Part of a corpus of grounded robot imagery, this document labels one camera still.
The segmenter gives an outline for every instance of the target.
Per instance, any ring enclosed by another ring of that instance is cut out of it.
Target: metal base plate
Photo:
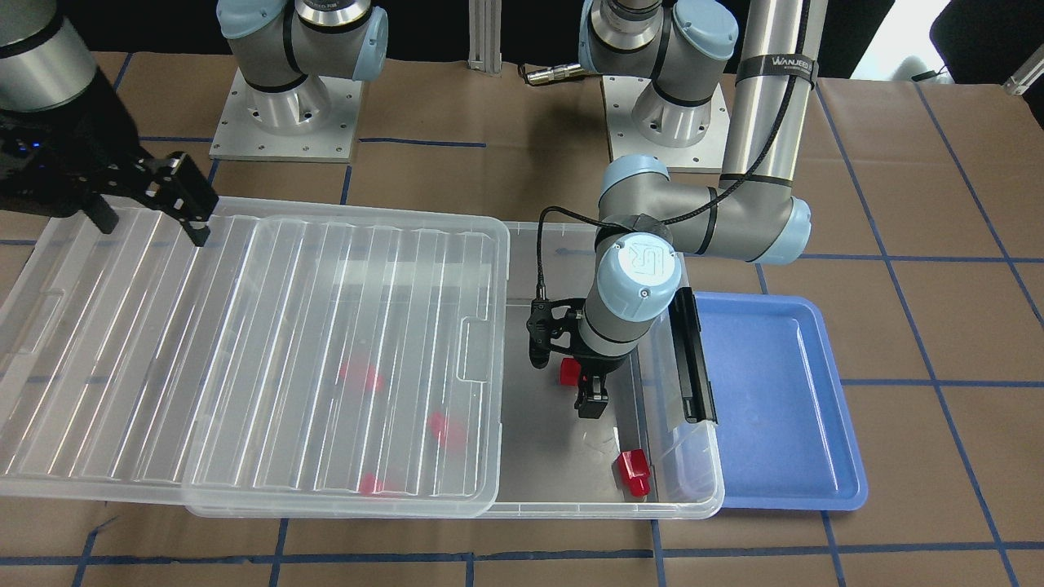
[[[725,108],[721,86],[711,97],[711,124],[704,139],[690,147],[666,147],[646,139],[631,119],[631,111],[642,90],[649,85],[644,77],[606,75],[601,78],[606,98],[606,123],[613,161],[624,155],[651,155],[670,171],[683,173],[720,173],[725,143],[729,138],[729,113]]]
[[[221,121],[210,145],[211,159],[230,161],[311,161],[349,163],[362,101],[362,81],[323,77],[332,112],[326,125],[293,137],[272,135],[259,126],[246,110],[246,81],[236,71]]]

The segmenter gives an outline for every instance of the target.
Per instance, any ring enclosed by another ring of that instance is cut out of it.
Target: red block
[[[616,457],[616,468],[620,471],[623,485],[631,495],[644,497],[649,494],[649,464],[642,449],[627,450]]]
[[[580,380],[580,363],[575,358],[567,356],[559,367],[559,383],[575,388]]]

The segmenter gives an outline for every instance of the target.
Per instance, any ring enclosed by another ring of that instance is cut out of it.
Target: cable
[[[707,204],[704,204],[703,206],[696,208],[695,210],[692,210],[691,212],[686,212],[685,214],[682,214],[680,216],[667,218],[666,220],[663,221],[664,225],[677,225],[678,222],[684,222],[685,220],[698,216],[699,214],[703,214],[704,212],[717,206],[719,202],[729,197],[737,189],[739,189],[739,186],[743,185],[743,183],[746,182],[746,180],[749,180],[751,175],[753,175],[755,171],[758,170],[758,167],[761,165],[761,162],[764,161],[766,157],[768,157],[768,151],[772,149],[773,143],[776,141],[776,135],[779,134],[780,126],[783,125],[783,118],[786,117],[787,107],[790,105],[790,96],[793,94],[793,87],[797,81],[798,77],[794,75],[791,75],[790,78],[787,79],[786,90],[783,92],[783,100],[780,102],[780,110],[776,114],[776,120],[773,121],[773,127],[768,132],[768,138],[765,139],[765,146],[761,149],[761,152],[758,154],[757,159],[754,160],[754,163],[746,170],[746,172],[740,175],[739,179],[736,180],[731,186],[726,188],[725,191],[719,193],[717,197],[714,197]]]
[[[809,4],[810,0],[804,0],[801,3],[801,21],[798,25],[797,53],[803,53],[805,51],[805,34],[808,30]],[[685,220],[703,214],[704,212],[717,206],[722,199],[735,193],[735,191],[739,189],[739,186],[743,185],[746,180],[754,175],[754,173],[758,170],[758,167],[761,166],[761,163],[766,157],[768,157],[768,151],[772,150],[773,143],[776,142],[776,136],[779,134],[780,127],[783,125],[783,119],[786,117],[787,109],[790,105],[790,97],[793,95],[793,87],[797,81],[798,76],[796,75],[790,75],[787,79],[786,90],[783,91],[783,99],[780,101],[780,110],[776,113],[776,119],[773,121],[773,126],[768,131],[768,137],[765,139],[765,146],[762,147],[761,152],[758,154],[758,157],[754,160],[754,163],[751,164],[751,167],[746,170],[746,172],[740,175],[739,179],[733,182],[731,186],[726,188],[725,191],[719,193],[707,204],[704,204],[691,212],[686,212],[685,214],[667,218],[663,221],[664,225],[677,225],[678,222],[684,222]]]
[[[584,214],[578,214],[572,210],[567,210],[561,206],[548,206],[544,208],[540,213],[540,221],[537,222],[537,299],[546,300],[547,289],[544,287],[544,255],[543,255],[543,242],[544,242],[544,219],[550,212],[557,212],[560,214],[565,214],[570,218],[575,218],[582,222],[587,222],[603,229],[616,228],[616,225],[610,222],[602,222],[600,220],[595,220],[594,218],[588,218]]]

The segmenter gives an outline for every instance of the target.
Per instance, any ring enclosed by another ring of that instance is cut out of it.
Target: gray robot arm segment
[[[808,57],[811,70],[811,61],[818,53],[826,1],[809,2],[804,32],[802,4],[792,0],[754,2],[743,63],[775,60],[785,64]],[[796,50],[802,37],[803,47]],[[811,230],[810,212],[807,204],[791,195],[791,183],[811,84],[788,81],[786,69],[780,71],[784,74],[741,76],[737,83],[718,190],[723,192],[740,178],[746,179],[708,213],[671,225],[678,250],[774,264],[789,263],[804,250]],[[777,138],[750,173],[768,140],[788,85],[792,86],[789,104]],[[670,183],[667,169],[645,156],[615,161],[606,178],[600,218],[619,214],[671,218],[706,205],[717,193]]]

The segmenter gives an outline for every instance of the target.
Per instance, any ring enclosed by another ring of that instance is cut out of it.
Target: blue grid line
[[[934,263],[1044,263],[1037,257],[948,257],[939,255],[888,255],[893,261],[927,261]],[[846,255],[843,253],[804,253],[800,259],[820,259],[827,261],[883,261],[882,255]]]
[[[207,173],[207,183],[208,184],[213,184],[214,183],[214,177],[217,175],[217,166],[220,165],[220,164],[221,164],[221,162],[218,161],[217,159],[215,159],[210,164],[210,173]]]
[[[1022,276],[1019,275],[1018,267],[1016,267],[1015,263],[1012,261],[1012,256],[1007,254],[1007,248],[1005,248],[1003,241],[1000,240],[1000,234],[993,226],[993,220],[990,219],[990,214],[987,213],[986,207],[982,206],[982,201],[979,199],[978,192],[975,191],[975,187],[972,186],[971,179],[969,179],[968,173],[965,172],[965,166],[962,165],[960,160],[957,159],[957,154],[953,150],[953,145],[950,144],[950,139],[946,136],[946,132],[943,131],[943,126],[939,123],[939,119],[935,118],[935,112],[931,110],[931,104],[928,103],[928,99],[925,97],[924,92],[921,91],[921,87],[914,84],[914,89],[917,90],[917,94],[920,96],[921,103],[924,104],[924,109],[928,111],[931,123],[935,125],[935,131],[939,132],[939,137],[943,139],[943,144],[946,145],[946,150],[950,152],[950,158],[953,159],[953,164],[957,166],[957,171],[960,172],[960,179],[965,181],[965,186],[968,187],[968,193],[970,193],[972,199],[975,201],[975,207],[978,208],[979,214],[981,214],[982,219],[986,220],[986,226],[990,229],[990,234],[993,235],[993,240],[997,243],[997,248],[1000,249],[1000,254],[1007,260],[1007,268],[1011,269],[1012,275],[1015,277],[1015,281],[1019,284],[1019,289],[1022,289],[1022,295],[1025,296],[1026,302],[1028,302],[1029,307],[1033,308],[1034,315],[1037,316],[1037,322],[1040,323],[1041,326],[1044,326],[1044,315],[1041,315],[1041,310],[1037,307],[1037,303],[1034,302],[1033,296],[1029,295],[1029,289],[1026,287],[1025,282],[1022,281]]]
[[[566,561],[566,560],[598,560],[598,559],[652,559],[652,550],[635,548],[626,550],[525,550],[514,553],[497,553],[494,555],[476,555],[476,561]]]
[[[855,187],[856,195],[859,196],[859,203],[862,205],[863,213],[867,215],[867,219],[870,222],[871,231],[874,233],[874,239],[877,241],[877,246],[881,251],[881,256],[884,257],[883,262],[885,267],[888,269],[888,277],[892,279],[892,284],[896,289],[896,295],[899,297],[899,302],[903,307],[903,313],[906,314],[906,321],[909,324],[910,330],[914,332],[914,339],[917,342],[921,358],[924,360],[925,368],[928,370],[928,377],[933,383],[932,386],[935,390],[935,397],[938,398],[939,405],[943,410],[943,416],[946,418],[946,425],[950,428],[950,435],[953,437],[957,453],[960,455],[960,461],[965,466],[965,472],[968,474],[968,479],[971,482],[972,489],[975,492],[975,497],[978,499],[979,508],[982,510],[982,515],[986,517],[987,525],[990,527],[990,534],[993,536],[997,553],[1000,555],[1000,560],[1004,564],[1004,570],[1007,572],[1007,578],[1012,586],[1019,587],[1019,580],[1015,577],[1015,569],[1012,567],[1012,562],[1007,558],[1007,551],[1004,549],[1004,544],[1000,539],[1000,533],[997,530],[997,524],[993,519],[993,514],[990,512],[989,504],[986,502],[986,497],[982,495],[982,490],[979,487],[978,478],[972,468],[971,460],[968,457],[968,452],[965,450],[964,442],[960,440],[960,433],[957,431],[956,423],[953,421],[953,416],[950,414],[946,397],[943,395],[943,389],[940,385],[938,377],[935,376],[935,368],[931,363],[931,358],[928,356],[928,349],[921,337],[921,332],[914,320],[914,313],[910,310],[909,303],[907,302],[906,296],[903,294],[903,288],[899,283],[899,276],[896,274],[895,266],[888,258],[887,250],[884,246],[884,240],[881,238],[881,233],[877,228],[877,221],[874,219],[874,215],[870,211],[870,204],[867,202],[867,196],[862,192],[862,186],[859,184],[859,179],[856,177],[855,168],[852,165],[852,161],[849,159],[848,150],[845,148],[840,134],[837,132],[837,125],[834,123],[834,118],[830,113],[830,108],[827,105],[827,101],[823,97],[823,91],[817,87],[815,88],[815,92],[823,105],[823,112],[827,117],[827,123],[830,125],[830,132],[833,134],[834,141],[837,143],[837,148],[840,150],[841,159],[845,160],[845,166],[848,168],[849,177],[852,180],[853,187]]]
[[[123,65],[120,66],[120,72],[116,74],[116,79],[113,80],[113,90],[120,89],[120,84],[123,83],[123,75],[127,72],[132,57],[134,57],[134,53],[127,53],[127,56],[123,57]]]
[[[78,565],[84,556],[77,557],[0,557],[0,566],[72,566]]]
[[[142,141],[153,143],[209,143],[213,137],[140,137]]]
[[[420,139],[398,139],[395,137],[369,137],[359,139],[360,143],[396,143],[402,145],[423,145],[423,146],[450,146],[450,147],[473,147],[485,148],[485,143],[472,143],[466,141],[424,141]]]
[[[475,555],[471,553],[464,567],[464,587],[475,587]]]
[[[768,282],[765,281],[765,269],[762,268],[761,263],[754,264],[754,271],[758,272],[758,284],[761,285],[761,292],[765,296],[768,295]]]
[[[1018,388],[1018,389],[1040,389],[1044,388],[1044,381],[976,381],[963,379],[841,379],[843,385],[904,385],[904,386],[934,386],[939,384],[943,388]]]
[[[874,555],[881,553],[965,553],[968,550],[996,550],[993,542],[927,542],[920,544],[859,544],[838,546],[844,555]]]
[[[708,559],[732,557],[800,557],[807,555],[829,555],[829,546],[760,546],[735,548],[665,548],[663,556],[668,559]]]
[[[967,550],[994,550],[994,542],[925,542],[895,544],[848,544],[837,545],[841,555],[864,555],[877,553],[959,553]],[[1010,550],[1044,550],[1041,541],[1004,542]],[[789,557],[806,555],[830,555],[828,546],[767,546],[767,547],[725,547],[725,548],[663,548],[664,559],[679,558],[730,558],[730,557]],[[469,561],[547,561],[547,560],[606,560],[606,559],[652,559],[656,554],[648,549],[633,550],[565,550],[565,551],[505,551],[491,555],[472,553],[372,553],[372,554],[329,554],[329,555],[283,555],[281,564],[307,563],[442,563]],[[92,555],[51,557],[0,557],[0,566],[86,566],[99,565],[207,565],[207,564],[274,564],[276,555],[231,555],[226,557],[136,557],[133,555]]]
[[[827,545],[830,547],[830,560],[834,563],[837,587],[847,587],[845,583],[845,567],[841,566],[841,555],[837,550],[837,540],[834,538],[834,526],[830,523],[830,512],[820,512],[820,516],[823,518],[823,530],[827,534]]]
[[[116,518],[109,518],[95,526],[94,530],[87,535],[87,540],[84,541],[84,554],[79,557],[79,563],[76,565],[76,574],[74,574],[72,579],[72,587],[80,587],[80,585],[84,584],[84,574],[87,573],[87,565],[91,560],[91,551],[94,550],[94,541],[98,538],[98,532],[115,519]]]
[[[656,561],[656,583],[659,587],[667,587],[667,569],[663,565],[663,539],[660,537],[660,520],[649,520],[649,531],[652,533],[652,559]]]
[[[345,183],[341,184],[340,188],[340,205],[346,206],[348,204],[348,186],[352,183],[352,166],[349,165],[345,168]]]
[[[95,565],[241,565],[251,564],[272,564],[276,557],[272,555],[231,555],[228,557],[135,557],[132,555],[102,555],[91,557],[88,566]]]
[[[480,560],[479,557],[474,557],[471,553],[345,553],[327,555],[283,555],[280,562],[284,565],[310,563],[465,563],[468,562],[469,558]]]
[[[279,520],[279,537],[276,539],[276,554],[271,561],[271,574],[268,576],[268,587],[279,586],[279,568],[283,562],[283,548],[286,547],[286,531],[289,526],[289,519],[283,518]]]
[[[1006,547],[1009,550],[1044,550],[1044,542],[1040,541],[1005,542],[1004,547]]]

